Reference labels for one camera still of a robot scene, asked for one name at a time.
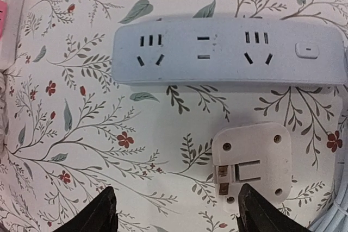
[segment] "pink object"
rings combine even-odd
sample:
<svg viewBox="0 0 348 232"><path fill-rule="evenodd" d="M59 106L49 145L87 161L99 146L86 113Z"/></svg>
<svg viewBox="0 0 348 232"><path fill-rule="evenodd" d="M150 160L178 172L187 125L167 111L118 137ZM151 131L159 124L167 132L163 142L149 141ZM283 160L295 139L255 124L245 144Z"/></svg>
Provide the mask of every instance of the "pink object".
<svg viewBox="0 0 348 232"><path fill-rule="evenodd" d="M0 39L2 37L2 32L5 27L6 13L7 13L7 4L6 2L0 1Z"/></svg>

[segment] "black object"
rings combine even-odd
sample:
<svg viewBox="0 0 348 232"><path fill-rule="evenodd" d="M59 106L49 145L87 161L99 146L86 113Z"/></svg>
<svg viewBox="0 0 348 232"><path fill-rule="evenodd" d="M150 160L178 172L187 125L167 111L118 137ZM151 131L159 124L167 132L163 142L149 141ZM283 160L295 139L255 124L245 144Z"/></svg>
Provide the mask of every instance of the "black object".
<svg viewBox="0 0 348 232"><path fill-rule="evenodd" d="M117 232L116 196L106 187L76 217L54 232Z"/></svg>
<svg viewBox="0 0 348 232"><path fill-rule="evenodd" d="M244 184L238 195L239 232L310 232L286 215L249 184Z"/></svg>

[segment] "switch button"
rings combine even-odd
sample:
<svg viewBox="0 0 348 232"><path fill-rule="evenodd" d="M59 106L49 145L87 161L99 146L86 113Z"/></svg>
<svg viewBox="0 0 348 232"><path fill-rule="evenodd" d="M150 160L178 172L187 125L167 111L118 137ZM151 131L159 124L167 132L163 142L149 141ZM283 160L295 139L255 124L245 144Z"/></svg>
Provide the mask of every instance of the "switch button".
<svg viewBox="0 0 348 232"><path fill-rule="evenodd" d="M319 48L312 43L297 43L295 45L296 55L299 58L316 59L319 56Z"/></svg>

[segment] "red flower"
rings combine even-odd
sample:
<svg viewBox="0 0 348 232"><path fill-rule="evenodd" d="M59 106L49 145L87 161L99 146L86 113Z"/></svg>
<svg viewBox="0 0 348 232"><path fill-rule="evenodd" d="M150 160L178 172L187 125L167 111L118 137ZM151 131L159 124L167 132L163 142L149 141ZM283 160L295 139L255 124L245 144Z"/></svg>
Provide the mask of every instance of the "red flower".
<svg viewBox="0 0 348 232"><path fill-rule="evenodd" d="M80 93L81 93L82 96L85 96L85 95L86 95L86 89L85 89L85 87L83 87L83 86L80 87Z"/></svg>
<svg viewBox="0 0 348 232"><path fill-rule="evenodd" d="M11 88L10 88L10 95L13 96L14 92L15 92L15 89L13 89L13 87L11 86Z"/></svg>
<svg viewBox="0 0 348 232"><path fill-rule="evenodd" d="M68 184L70 183L70 174L69 173L65 173L65 171L62 171L61 175L58 176L59 179L61 179L64 184Z"/></svg>
<svg viewBox="0 0 348 232"><path fill-rule="evenodd" d="M30 92L30 98L31 98L31 100L35 100L35 94L37 93L37 91L35 91L35 90L32 90L31 92Z"/></svg>
<svg viewBox="0 0 348 232"><path fill-rule="evenodd" d="M328 142L326 143L326 146L331 149L332 152L335 152L337 150L337 147L342 148L343 142L341 139L339 139L339 131L335 131L335 134L330 133L327 136Z"/></svg>
<svg viewBox="0 0 348 232"><path fill-rule="evenodd" d="M46 92L48 92L48 96L51 96L55 93L55 83L49 81L48 86L46 87Z"/></svg>
<svg viewBox="0 0 348 232"><path fill-rule="evenodd" d="M74 9L75 9L75 4L71 4L71 5L69 5L69 7L67 8L67 12L68 12L68 13L71 13L71 12L74 11Z"/></svg>
<svg viewBox="0 0 348 232"><path fill-rule="evenodd" d="M119 145L124 146L126 149L129 148L129 144L133 144L134 140L132 137L128 137L128 134L123 131L122 135L118 135L117 139L119 140Z"/></svg>
<svg viewBox="0 0 348 232"><path fill-rule="evenodd" d="M27 57L26 57L26 64L30 63L31 57L32 57L31 55L27 55Z"/></svg>

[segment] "floral tablecloth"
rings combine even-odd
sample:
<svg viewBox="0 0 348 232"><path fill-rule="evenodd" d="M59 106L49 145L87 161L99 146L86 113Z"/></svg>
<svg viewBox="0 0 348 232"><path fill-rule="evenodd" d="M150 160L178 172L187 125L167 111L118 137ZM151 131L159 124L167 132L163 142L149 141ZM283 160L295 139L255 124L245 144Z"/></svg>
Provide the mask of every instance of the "floral tablecloth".
<svg viewBox="0 0 348 232"><path fill-rule="evenodd" d="M119 231L237 231L237 214L215 195L210 145L224 127L260 121L283 124L293 141L293 188L279 210L305 226L325 211L343 165L335 156L344 155L347 87L113 81L118 27L220 14L328 24L348 37L347 0L25 0L16 62L5 72L5 226L52 231L110 185Z"/></svg>

